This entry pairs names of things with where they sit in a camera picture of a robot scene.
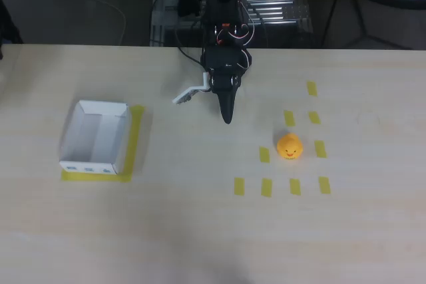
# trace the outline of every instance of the yellow tape marker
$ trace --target yellow tape marker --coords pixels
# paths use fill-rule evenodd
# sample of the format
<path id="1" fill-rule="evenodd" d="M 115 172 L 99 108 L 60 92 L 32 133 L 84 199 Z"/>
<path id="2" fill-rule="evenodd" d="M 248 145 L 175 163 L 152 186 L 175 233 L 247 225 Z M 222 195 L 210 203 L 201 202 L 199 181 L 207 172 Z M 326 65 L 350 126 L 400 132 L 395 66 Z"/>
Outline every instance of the yellow tape marker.
<path id="1" fill-rule="evenodd" d="M 260 192 L 263 196 L 270 198 L 272 196 L 272 180 L 262 179 L 262 191 Z"/>
<path id="2" fill-rule="evenodd" d="M 321 119 L 318 116 L 318 113 L 315 111 L 310 111 L 309 112 L 309 119 L 311 119 L 311 122 L 313 124 L 321 124 Z"/>
<path id="3" fill-rule="evenodd" d="M 284 120 L 286 121 L 286 126 L 295 126 L 296 125 L 292 111 L 284 110 Z"/>
<path id="4" fill-rule="evenodd" d="M 269 149 L 261 146 L 259 148 L 260 161 L 263 163 L 270 163 Z"/>
<path id="5" fill-rule="evenodd" d="M 306 81 L 306 86 L 308 88 L 308 93 L 310 96 L 318 96 L 317 84 L 314 81 Z"/>
<path id="6" fill-rule="evenodd" d="M 236 196 L 244 195 L 244 179 L 243 178 L 234 178 L 234 194 Z"/>
<path id="7" fill-rule="evenodd" d="M 139 128 L 142 115 L 144 113 L 143 106 L 131 106 L 132 124 L 128 135 L 128 144 L 126 151 L 126 160 L 121 174 L 90 174 L 79 172 L 67 172 L 62 170 L 62 181 L 110 181 L 110 182 L 130 182 L 132 180 L 134 157 L 136 156 L 136 148 L 138 146 Z"/>
<path id="8" fill-rule="evenodd" d="M 317 152 L 318 158 L 327 158 L 324 141 L 315 141 L 315 151 Z"/>
<path id="9" fill-rule="evenodd" d="M 318 178 L 318 182 L 319 182 L 319 189 L 321 190 L 322 194 L 331 194 L 330 182 L 328 181 L 327 177 L 320 176 Z"/>
<path id="10" fill-rule="evenodd" d="M 300 196 L 300 181 L 298 179 L 290 179 L 290 193 L 295 196 Z"/>

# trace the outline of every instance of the open box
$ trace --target open box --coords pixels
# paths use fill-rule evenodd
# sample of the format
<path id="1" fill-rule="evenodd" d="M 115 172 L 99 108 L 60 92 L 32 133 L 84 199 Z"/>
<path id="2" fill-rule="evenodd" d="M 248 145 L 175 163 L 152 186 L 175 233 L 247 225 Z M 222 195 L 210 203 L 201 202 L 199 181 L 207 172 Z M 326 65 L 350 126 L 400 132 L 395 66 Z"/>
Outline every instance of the open box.
<path id="1" fill-rule="evenodd" d="M 68 172 L 121 173 L 131 122 L 125 103 L 80 100 L 65 132 L 59 164 Z"/>

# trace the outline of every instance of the metal rack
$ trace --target metal rack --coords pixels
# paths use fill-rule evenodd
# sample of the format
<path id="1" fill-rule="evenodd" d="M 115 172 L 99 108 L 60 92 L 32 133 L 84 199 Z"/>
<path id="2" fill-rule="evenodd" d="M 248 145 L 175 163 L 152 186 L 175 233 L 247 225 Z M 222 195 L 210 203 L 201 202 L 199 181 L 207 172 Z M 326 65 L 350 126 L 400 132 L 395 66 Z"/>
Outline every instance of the metal rack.
<path id="1" fill-rule="evenodd" d="M 297 35 L 311 35 L 312 23 L 307 0 L 246 0 L 262 16 L 268 30 L 270 47 L 288 47 L 286 41 L 290 41 Z M 199 47 L 197 17 L 185 17 L 178 19 L 178 0 L 158 0 L 152 13 L 151 47 L 174 47 L 174 28 L 179 22 L 179 33 L 182 39 L 189 39 L 188 45 Z M 260 19 L 253 9 L 248 9 L 249 15 L 256 25 Z M 251 47 L 264 48 L 266 42 L 261 28 L 256 28 L 256 37 Z"/>

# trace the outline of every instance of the floor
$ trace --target floor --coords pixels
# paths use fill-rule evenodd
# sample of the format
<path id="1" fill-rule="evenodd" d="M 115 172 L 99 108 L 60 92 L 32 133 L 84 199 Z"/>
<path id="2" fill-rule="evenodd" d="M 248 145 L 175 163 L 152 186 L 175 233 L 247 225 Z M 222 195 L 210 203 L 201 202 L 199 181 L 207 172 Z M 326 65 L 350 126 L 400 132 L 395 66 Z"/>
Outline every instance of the floor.
<path id="1" fill-rule="evenodd" d="M 104 0 L 120 8 L 126 16 L 122 44 L 145 46 L 149 40 L 152 0 Z M 317 39 L 332 0 L 308 0 Z M 88 0 L 4 0 L 26 43 L 117 45 L 123 20 L 119 13 Z M 417 50 L 426 49 L 426 12 L 384 7 L 361 0 L 367 28 L 374 35 Z M 326 47 L 339 48 L 358 35 L 359 29 L 349 0 L 339 0 Z M 386 49 L 363 42 L 359 49 Z"/>

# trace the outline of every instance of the yellow rubber duck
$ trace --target yellow rubber duck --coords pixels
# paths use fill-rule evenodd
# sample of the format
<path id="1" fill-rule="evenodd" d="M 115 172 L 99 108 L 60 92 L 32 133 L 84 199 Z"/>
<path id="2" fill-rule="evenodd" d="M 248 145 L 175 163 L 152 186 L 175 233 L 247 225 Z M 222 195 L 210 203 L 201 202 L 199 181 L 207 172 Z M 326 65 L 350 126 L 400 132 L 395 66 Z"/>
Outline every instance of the yellow rubber duck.
<path id="1" fill-rule="evenodd" d="M 294 133 L 283 136 L 277 143 L 277 151 L 285 159 L 293 160 L 302 155 L 304 145 Z"/>

